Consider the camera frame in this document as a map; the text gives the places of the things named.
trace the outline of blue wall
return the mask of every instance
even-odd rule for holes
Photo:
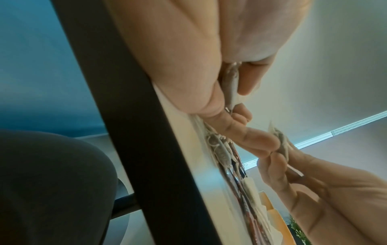
[[[49,0],[0,0],[0,128],[106,132]]]

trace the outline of hand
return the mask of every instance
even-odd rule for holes
[[[217,77],[222,61],[243,61],[238,92],[249,94],[299,25],[310,0],[105,2],[132,54],[178,109],[199,114],[257,156],[279,147],[273,135],[246,127],[243,111],[236,109],[234,116],[224,111]]]
[[[304,176],[279,153],[260,159],[258,168],[312,244],[387,244],[387,182],[294,146],[289,165]]]

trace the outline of ceiling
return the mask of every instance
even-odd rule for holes
[[[315,0],[246,103],[250,126],[273,120],[298,143],[386,111],[386,9],[385,0]],[[48,0],[0,1],[0,30],[0,128],[106,132]]]

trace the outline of green plant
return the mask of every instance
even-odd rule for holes
[[[290,226],[295,231],[296,236],[298,236],[305,245],[312,245],[293,217],[290,217]]]

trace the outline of black bar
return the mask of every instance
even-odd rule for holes
[[[138,205],[135,195],[130,194],[128,196],[118,198],[114,201],[112,217],[110,219],[112,220],[125,214],[136,212],[140,209],[140,205]]]
[[[221,244],[160,101],[103,2],[52,3],[154,241]]]

